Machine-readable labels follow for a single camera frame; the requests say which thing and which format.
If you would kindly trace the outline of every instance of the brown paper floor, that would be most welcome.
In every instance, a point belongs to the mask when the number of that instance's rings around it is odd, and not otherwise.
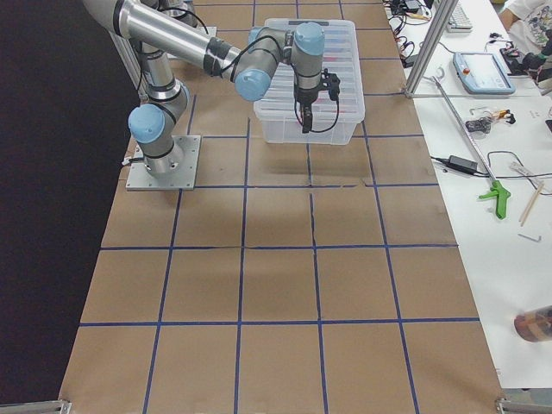
[[[174,64],[192,95],[176,133],[204,136],[198,188],[126,192],[122,171],[60,396],[77,414],[493,413],[383,7],[238,1],[196,2],[238,47],[268,17],[353,20],[366,120],[345,147],[268,145],[232,84]]]

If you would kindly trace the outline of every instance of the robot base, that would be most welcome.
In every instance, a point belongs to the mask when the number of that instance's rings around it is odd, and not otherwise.
[[[175,172],[155,176],[146,169],[143,162],[134,162],[127,178],[128,191],[193,190],[198,171],[201,136],[174,136],[174,142],[184,151],[181,166]],[[143,156],[140,147],[136,146],[134,158]]]

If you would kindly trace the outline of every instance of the green tool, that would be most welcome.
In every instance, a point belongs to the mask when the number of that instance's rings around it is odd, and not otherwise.
[[[462,118],[460,117],[460,114],[456,110],[455,106],[450,101],[449,96],[445,93],[445,90],[442,88],[441,83],[439,82],[439,79],[437,79],[435,76],[432,78],[435,82],[435,85],[441,92],[442,97],[444,98],[445,102],[447,103],[448,107],[454,114],[456,121],[460,125],[462,131],[464,131],[464,135],[469,140],[470,144],[472,144],[472,147],[474,148],[475,152],[477,153],[478,157],[481,160],[481,163],[483,166],[485,166],[486,171],[489,173],[489,179],[491,180],[491,190],[482,196],[480,196],[480,199],[484,198],[495,198],[497,199],[497,206],[495,210],[496,216],[502,220],[506,217],[506,202],[508,201],[508,197],[511,195],[508,190],[506,190],[502,184],[500,184],[500,181],[497,180],[496,176],[492,173],[491,166],[487,162],[485,156],[481,152],[479,146],[475,142],[474,138],[470,134],[470,132],[466,128],[466,124],[462,121]]]

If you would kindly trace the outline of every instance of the power adapter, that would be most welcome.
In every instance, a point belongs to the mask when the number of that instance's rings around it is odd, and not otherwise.
[[[458,171],[460,173],[465,173],[469,175],[476,175],[480,173],[479,171],[477,171],[477,162],[466,160],[464,158],[460,158],[455,155],[450,155],[448,159],[446,158],[433,158],[433,159],[439,161],[447,168]]]

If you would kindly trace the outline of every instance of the keyboard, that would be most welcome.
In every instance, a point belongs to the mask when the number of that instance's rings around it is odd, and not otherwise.
[[[473,29],[474,26],[466,16],[466,12],[460,3],[456,4],[455,10],[448,20],[447,31],[450,33],[463,33],[471,32]]]

